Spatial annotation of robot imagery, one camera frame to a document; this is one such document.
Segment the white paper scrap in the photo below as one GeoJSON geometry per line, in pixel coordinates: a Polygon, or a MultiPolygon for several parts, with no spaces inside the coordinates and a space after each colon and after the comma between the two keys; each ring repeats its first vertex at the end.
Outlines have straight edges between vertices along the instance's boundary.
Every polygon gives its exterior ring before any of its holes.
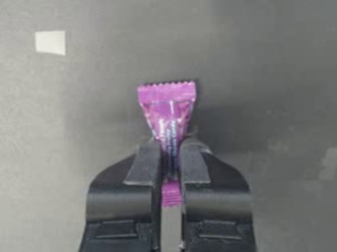
{"type": "Polygon", "coordinates": [[[65,31],[37,31],[36,51],[65,55],[65,31]]]}

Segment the white square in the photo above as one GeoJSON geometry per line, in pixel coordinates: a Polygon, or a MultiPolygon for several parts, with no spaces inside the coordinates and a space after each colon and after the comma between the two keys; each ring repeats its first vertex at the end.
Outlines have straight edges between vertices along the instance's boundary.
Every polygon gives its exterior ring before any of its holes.
{"type": "Polygon", "coordinates": [[[65,55],[65,31],[37,31],[36,51],[65,55]]]}

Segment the purple candy wrapper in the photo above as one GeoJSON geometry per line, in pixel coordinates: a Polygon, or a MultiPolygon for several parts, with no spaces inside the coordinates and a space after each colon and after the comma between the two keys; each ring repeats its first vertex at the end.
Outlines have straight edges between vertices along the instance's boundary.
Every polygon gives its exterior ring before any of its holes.
{"type": "Polygon", "coordinates": [[[182,203],[178,153],[187,133],[195,99],[195,82],[138,87],[139,104],[163,152],[166,168],[166,180],[162,186],[163,207],[176,206],[182,203]]]}

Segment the candy wrapper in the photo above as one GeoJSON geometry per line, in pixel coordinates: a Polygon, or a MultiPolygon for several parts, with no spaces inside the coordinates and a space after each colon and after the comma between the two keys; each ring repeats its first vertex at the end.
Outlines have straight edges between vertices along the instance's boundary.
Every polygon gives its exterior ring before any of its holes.
{"type": "Polygon", "coordinates": [[[179,145],[187,133],[196,99],[194,82],[163,83],[138,87],[138,100],[163,152],[163,207],[182,203],[179,188],[179,145]]]}

